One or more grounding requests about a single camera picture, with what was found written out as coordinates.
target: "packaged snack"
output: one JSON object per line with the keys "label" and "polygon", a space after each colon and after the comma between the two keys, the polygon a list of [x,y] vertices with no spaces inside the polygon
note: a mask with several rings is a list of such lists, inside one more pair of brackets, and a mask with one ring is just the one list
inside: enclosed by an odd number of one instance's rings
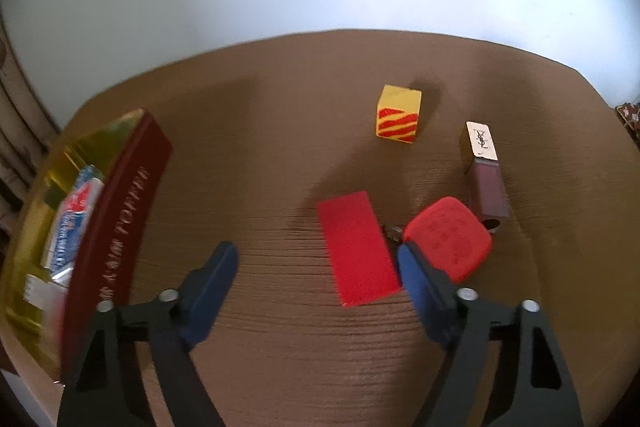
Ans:
{"label": "packaged snack", "polygon": [[71,193],[60,203],[49,232],[42,266],[48,269],[56,279],[67,277],[67,283],[71,272],[69,267],[73,267],[72,263],[78,254],[82,234],[89,222],[98,194],[102,190],[102,181],[89,177],[96,173],[97,170],[93,166],[85,167],[80,171]]}

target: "yellow and red block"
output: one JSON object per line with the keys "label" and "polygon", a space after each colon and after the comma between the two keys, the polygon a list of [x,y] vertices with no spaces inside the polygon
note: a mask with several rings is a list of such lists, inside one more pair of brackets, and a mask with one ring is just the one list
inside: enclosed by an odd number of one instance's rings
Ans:
{"label": "yellow and red block", "polygon": [[385,86],[378,100],[376,135],[412,143],[418,129],[422,93],[407,87]]}

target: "patterned fabric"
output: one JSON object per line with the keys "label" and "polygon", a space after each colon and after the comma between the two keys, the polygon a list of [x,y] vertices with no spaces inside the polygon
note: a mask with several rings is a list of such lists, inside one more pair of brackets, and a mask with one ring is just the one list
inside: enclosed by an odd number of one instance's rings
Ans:
{"label": "patterned fabric", "polygon": [[640,104],[623,103],[616,108],[616,114],[633,141],[640,147]]}
{"label": "patterned fabric", "polygon": [[15,219],[58,135],[31,92],[0,23],[0,231],[11,235]]}

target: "metal screw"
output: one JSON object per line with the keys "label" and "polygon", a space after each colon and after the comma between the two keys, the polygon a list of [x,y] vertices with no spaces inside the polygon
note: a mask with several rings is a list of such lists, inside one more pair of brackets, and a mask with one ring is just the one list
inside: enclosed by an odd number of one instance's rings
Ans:
{"label": "metal screw", "polygon": [[382,229],[387,239],[394,243],[402,243],[402,234],[404,233],[403,227],[400,227],[399,225],[385,225]]}
{"label": "metal screw", "polygon": [[113,310],[113,301],[100,301],[98,305],[95,307],[100,313],[106,313]]}
{"label": "metal screw", "polygon": [[532,313],[540,311],[540,305],[537,302],[532,301],[531,299],[522,301],[522,307],[526,309],[526,311],[532,312]]}
{"label": "metal screw", "polygon": [[476,290],[472,290],[471,288],[460,288],[456,294],[463,301],[475,301],[478,298],[478,292]]}
{"label": "metal screw", "polygon": [[169,289],[161,292],[159,299],[162,302],[172,302],[172,301],[175,301],[175,299],[177,299],[179,295],[180,294],[177,292],[177,290]]}

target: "wooden table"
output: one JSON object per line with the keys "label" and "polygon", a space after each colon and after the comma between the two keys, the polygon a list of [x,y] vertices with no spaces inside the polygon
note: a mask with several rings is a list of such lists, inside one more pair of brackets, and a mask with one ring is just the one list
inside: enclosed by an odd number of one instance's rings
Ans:
{"label": "wooden table", "polygon": [[[422,91],[415,144],[374,136],[385,83]],[[490,126],[513,209],[467,284],[505,303],[542,302],[586,425],[606,417],[638,370],[638,150],[576,71],[439,35],[288,36],[115,86],[78,112],[55,148],[137,107],[156,117],[174,155],[132,301],[176,286],[222,239],[241,253],[216,326],[193,351],[228,427],[411,424],[442,354],[404,293],[340,306],[315,205],[366,190],[382,223],[405,223],[442,196],[465,200],[458,138],[466,120]],[[61,389],[5,321],[0,333],[54,419]],[[158,425],[171,425],[148,352],[141,359]]]}

